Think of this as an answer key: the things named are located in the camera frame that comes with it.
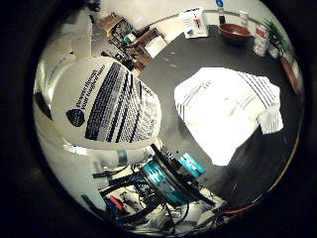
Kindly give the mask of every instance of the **striped cloth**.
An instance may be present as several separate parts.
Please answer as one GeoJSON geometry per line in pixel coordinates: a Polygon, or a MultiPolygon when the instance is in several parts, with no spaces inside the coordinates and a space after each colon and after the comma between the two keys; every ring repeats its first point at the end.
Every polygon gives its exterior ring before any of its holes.
{"type": "Polygon", "coordinates": [[[283,128],[279,88],[265,76],[202,67],[175,88],[174,100],[179,117],[214,165],[228,165],[259,126],[263,134],[283,128]]]}

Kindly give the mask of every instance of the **cyan component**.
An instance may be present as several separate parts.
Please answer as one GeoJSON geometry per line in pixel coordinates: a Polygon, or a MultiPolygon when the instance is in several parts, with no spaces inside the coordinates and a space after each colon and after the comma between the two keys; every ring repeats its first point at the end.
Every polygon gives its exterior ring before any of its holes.
{"type": "Polygon", "coordinates": [[[195,161],[188,153],[185,153],[178,161],[193,175],[196,179],[206,173],[206,170],[195,161]]]}
{"type": "Polygon", "coordinates": [[[216,0],[216,4],[218,7],[224,7],[224,2],[222,0],[216,0]]]}
{"type": "Polygon", "coordinates": [[[167,198],[167,200],[169,200],[170,203],[174,205],[183,205],[192,201],[192,197],[188,197],[159,167],[156,161],[148,162],[143,170],[151,183],[165,196],[165,198],[167,198]]]}

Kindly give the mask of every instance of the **black logo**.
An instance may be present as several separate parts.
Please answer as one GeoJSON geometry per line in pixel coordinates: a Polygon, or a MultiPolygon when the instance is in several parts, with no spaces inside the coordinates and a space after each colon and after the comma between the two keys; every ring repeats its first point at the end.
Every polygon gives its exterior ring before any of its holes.
{"type": "Polygon", "coordinates": [[[75,127],[80,127],[85,122],[85,115],[79,109],[67,111],[66,116],[69,122],[75,127]]]}

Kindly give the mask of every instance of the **desk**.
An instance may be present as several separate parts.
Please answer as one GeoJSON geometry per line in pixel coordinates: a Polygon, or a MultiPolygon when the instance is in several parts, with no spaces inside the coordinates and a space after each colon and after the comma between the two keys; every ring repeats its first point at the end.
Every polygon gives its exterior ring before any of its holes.
{"type": "Polygon", "coordinates": [[[140,74],[140,79],[158,95],[162,118],[159,137],[179,158],[191,154],[205,169],[199,178],[212,192],[228,201],[229,207],[245,205],[267,191],[285,168],[294,147],[301,116],[300,98],[293,92],[278,60],[257,56],[254,39],[244,47],[225,43],[217,26],[208,38],[188,39],[180,34],[140,74]],[[263,135],[259,128],[237,149],[227,167],[214,166],[178,117],[174,89],[200,67],[222,66],[254,75],[265,75],[280,88],[280,112],[284,128],[263,135]]]}

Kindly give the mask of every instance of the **red bowl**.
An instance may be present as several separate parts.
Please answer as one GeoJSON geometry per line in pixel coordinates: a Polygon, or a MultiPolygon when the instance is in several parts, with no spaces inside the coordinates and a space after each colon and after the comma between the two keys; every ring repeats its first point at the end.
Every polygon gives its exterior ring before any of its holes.
{"type": "Polygon", "coordinates": [[[251,36],[251,33],[247,28],[236,24],[221,24],[219,29],[221,36],[223,36],[226,42],[235,46],[245,44],[251,36]]]}

